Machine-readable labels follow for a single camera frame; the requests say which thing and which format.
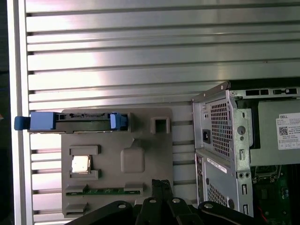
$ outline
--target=ventilation grille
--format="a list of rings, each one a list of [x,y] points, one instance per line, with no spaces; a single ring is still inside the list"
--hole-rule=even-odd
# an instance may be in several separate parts
[[[232,126],[228,125],[227,104],[211,106],[212,145],[214,151],[229,157],[229,142],[233,139]]]
[[[208,201],[219,203],[223,206],[227,206],[226,198],[222,195],[212,184],[207,189]]]

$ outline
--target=metal slat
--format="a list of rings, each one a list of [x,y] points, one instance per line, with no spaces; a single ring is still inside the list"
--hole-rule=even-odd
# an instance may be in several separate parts
[[[172,127],[173,141],[184,142],[194,140],[194,129],[192,125],[173,126]]]
[[[61,136],[59,134],[31,134],[31,150],[60,149]]]
[[[187,185],[175,185],[174,196],[180,196],[180,198],[195,200],[197,199],[197,186],[196,184]]]
[[[188,94],[205,91],[216,86],[217,82],[207,82],[207,85],[200,83],[178,83],[178,84],[157,84],[144,86],[125,86],[121,88],[103,88],[100,90],[59,90],[55,92],[42,92],[29,95],[30,102],[42,101],[58,101],[58,100],[75,100],[75,99],[92,99],[92,98],[108,98],[108,97],[127,97],[127,96],[151,96],[160,93],[162,95],[173,94],[176,90],[177,94]]]
[[[173,163],[195,163],[195,153],[174,153],[173,154]]]
[[[46,214],[36,214],[33,216],[35,224],[38,222],[44,222],[44,221],[56,221],[56,222],[63,222],[67,223],[67,221],[71,220],[69,218],[64,218],[64,215],[60,213],[46,213]]]
[[[93,49],[93,48],[116,48],[116,47],[143,47],[158,45],[191,45],[212,43],[234,43],[234,42],[258,42],[258,41],[281,41],[296,40],[300,38],[299,33],[285,34],[258,34],[258,35],[218,35],[204,37],[153,37],[149,39],[132,40],[101,40],[69,43],[48,43],[28,45],[29,52],[55,51],[69,49]]]
[[[61,210],[61,193],[35,194],[32,201],[33,210]]]
[[[32,190],[61,189],[61,173],[44,173],[32,175]]]
[[[259,41],[266,37],[274,39],[283,39],[284,37],[290,39],[294,37],[293,33],[297,35],[300,31],[298,24],[264,24],[247,25],[247,26],[213,26],[213,27],[200,27],[200,28],[172,28],[172,29],[147,29],[147,30],[117,30],[117,31],[86,31],[78,32],[74,30],[71,33],[59,34],[44,34],[38,33],[35,35],[27,36],[28,51],[32,51],[34,44],[65,44],[70,42],[90,41],[129,41],[132,39],[148,41],[156,38],[162,38],[166,42],[172,43],[175,38],[198,38],[198,41],[209,41],[213,38],[212,42],[222,42],[228,40],[233,42],[235,37],[239,37],[239,41]]]
[[[145,96],[145,97],[120,97],[120,98],[107,98],[107,99],[86,99],[69,100],[69,101],[52,101],[52,102],[36,102],[29,103],[30,110],[42,109],[57,109],[57,108],[87,108],[97,106],[107,106],[118,108],[119,105],[140,105],[142,104],[169,104],[169,103],[189,103],[195,94],[182,94],[182,95],[158,95],[158,96]]]
[[[61,153],[53,152],[53,153],[32,154],[31,160],[32,160],[32,162],[61,160]]]
[[[154,64],[198,63],[235,60],[276,60],[299,58],[295,49],[299,43],[285,43],[285,51],[278,43],[244,45],[169,47],[131,49],[122,51],[71,52],[29,55],[28,70],[94,68],[114,66],[146,66]]]
[[[206,82],[239,78],[271,78],[285,76],[286,71],[289,71],[289,76],[298,76],[299,70],[300,63],[298,61],[258,61],[204,64],[188,67],[174,65],[174,67],[162,68],[127,68],[122,70],[122,76],[120,76],[119,70],[43,72],[29,75],[28,82],[29,90],[48,90],[114,85]]]
[[[31,163],[31,169],[32,170],[61,169],[61,161],[33,162]]]
[[[217,0],[26,0],[26,12],[59,12],[59,11],[77,11],[77,10],[112,10],[112,9],[134,9],[134,8],[168,8],[168,7],[196,7],[196,6],[224,6],[224,5],[248,5],[248,4],[278,4],[278,3],[296,3],[297,0],[227,0],[220,2]]]
[[[173,166],[174,182],[176,181],[196,181],[195,165],[175,165]]]
[[[190,153],[190,152],[195,152],[195,146],[193,144],[173,146],[173,153]]]
[[[300,20],[299,7],[226,8],[27,17],[27,31],[270,23]]]

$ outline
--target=corrugated metal panel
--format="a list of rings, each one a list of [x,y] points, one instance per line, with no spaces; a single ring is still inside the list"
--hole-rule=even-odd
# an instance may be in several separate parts
[[[170,107],[174,192],[196,199],[191,98],[299,76],[299,0],[26,0],[29,109]],[[36,224],[63,224],[60,137],[31,135]]]

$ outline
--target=label sticker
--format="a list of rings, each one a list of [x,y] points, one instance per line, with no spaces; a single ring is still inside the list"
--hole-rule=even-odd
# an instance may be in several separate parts
[[[224,168],[223,166],[221,166],[220,164],[216,163],[215,161],[212,161],[210,158],[207,158],[207,161],[214,165],[216,168],[218,168],[219,170],[223,171],[224,173],[227,173],[226,168]]]
[[[276,119],[278,149],[300,149],[300,113],[280,114]]]

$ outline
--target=aluminum frame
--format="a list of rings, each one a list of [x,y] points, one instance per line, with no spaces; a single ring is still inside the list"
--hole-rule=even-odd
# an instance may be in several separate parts
[[[25,0],[7,1],[11,118],[29,115]],[[30,137],[12,127],[15,224],[33,224]]]

